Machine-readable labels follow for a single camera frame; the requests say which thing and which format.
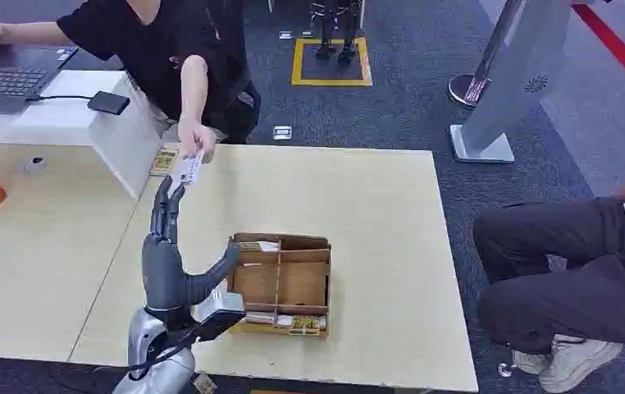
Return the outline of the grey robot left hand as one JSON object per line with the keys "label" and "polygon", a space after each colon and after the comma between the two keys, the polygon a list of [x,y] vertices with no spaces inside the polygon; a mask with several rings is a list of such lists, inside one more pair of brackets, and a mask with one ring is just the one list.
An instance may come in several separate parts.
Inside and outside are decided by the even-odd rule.
{"label": "grey robot left hand", "polygon": [[191,308],[205,301],[236,265],[240,245],[230,238],[223,256],[206,272],[189,274],[177,244],[182,184],[171,191],[173,180],[165,176],[155,194],[149,232],[142,247],[145,310],[166,324],[169,331],[195,324]]}

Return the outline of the person's left hand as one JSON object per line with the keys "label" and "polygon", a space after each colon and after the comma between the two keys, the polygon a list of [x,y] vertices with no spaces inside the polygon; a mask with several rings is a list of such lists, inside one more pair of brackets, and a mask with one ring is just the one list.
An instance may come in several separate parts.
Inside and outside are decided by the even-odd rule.
{"label": "person's left hand", "polygon": [[178,121],[177,132],[182,158],[196,158],[202,154],[202,163],[210,163],[213,160],[217,135],[212,128],[191,118],[181,118]]}

